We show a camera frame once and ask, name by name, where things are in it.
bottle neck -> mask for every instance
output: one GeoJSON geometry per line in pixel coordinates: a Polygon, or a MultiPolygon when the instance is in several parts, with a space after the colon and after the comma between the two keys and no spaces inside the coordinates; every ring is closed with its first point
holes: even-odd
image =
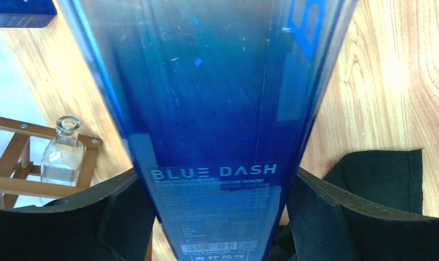
{"type": "Polygon", "coordinates": [[[55,143],[76,147],[77,146],[77,137],[79,136],[79,132],[62,132],[57,130],[57,137],[55,139],[55,143]]]}
{"type": "Polygon", "coordinates": [[[57,121],[57,137],[55,143],[77,147],[80,121],[72,116],[64,116],[57,121]]]}

white surface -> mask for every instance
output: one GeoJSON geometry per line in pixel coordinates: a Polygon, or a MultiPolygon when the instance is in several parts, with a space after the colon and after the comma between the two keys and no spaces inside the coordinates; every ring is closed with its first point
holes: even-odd
{"type": "MultiPolygon", "coordinates": [[[[37,106],[29,86],[0,31],[0,116],[46,126],[45,119],[37,106]]],[[[13,133],[0,130],[0,157],[13,133]]],[[[30,158],[39,165],[48,140],[31,139],[30,158]]],[[[40,181],[39,177],[29,176],[28,180],[40,181]]],[[[40,206],[37,197],[20,196],[15,207],[40,206]]]]}

bottle mouth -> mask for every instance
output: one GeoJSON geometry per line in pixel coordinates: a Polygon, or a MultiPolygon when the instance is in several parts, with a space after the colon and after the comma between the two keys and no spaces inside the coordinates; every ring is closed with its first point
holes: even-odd
{"type": "Polygon", "coordinates": [[[57,128],[62,132],[72,132],[80,128],[80,120],[73,116],[63,116],[57,121],[57,128]]]}

wooden rack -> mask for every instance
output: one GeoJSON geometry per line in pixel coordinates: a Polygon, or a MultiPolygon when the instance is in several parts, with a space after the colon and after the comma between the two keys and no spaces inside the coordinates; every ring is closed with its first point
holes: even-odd
{"type": "Polygon", "coordinates": [[[77,185],[69,187],[26,180],[29,174],[40,175],[40,166],[30,161],[30,137],[51,140],[57,135],[56,129],[0,117],[0,130],[15,133],[0,158],[0,209],[13,208],[18,195],[60,198],[90,187],[103,143],[100,138],[79,134],[86,151],[77,185]]]}

black cloth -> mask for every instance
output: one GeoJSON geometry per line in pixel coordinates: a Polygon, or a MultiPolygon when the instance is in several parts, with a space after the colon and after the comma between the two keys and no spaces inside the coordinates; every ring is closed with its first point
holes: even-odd
{"type": "Polygon", "coordinates": [[[155,212],[131,169],[46,207],[0,210],[0,261],[140,261],[155,212]]]}
{"type": "MultiPolygon", "coordinates": [[[[353,152],[323,179],[383,206],[422,214],[422,150],[353,152]]],[[[297,261],[290,225],[278,227],[266,260],[297,261]]]]}

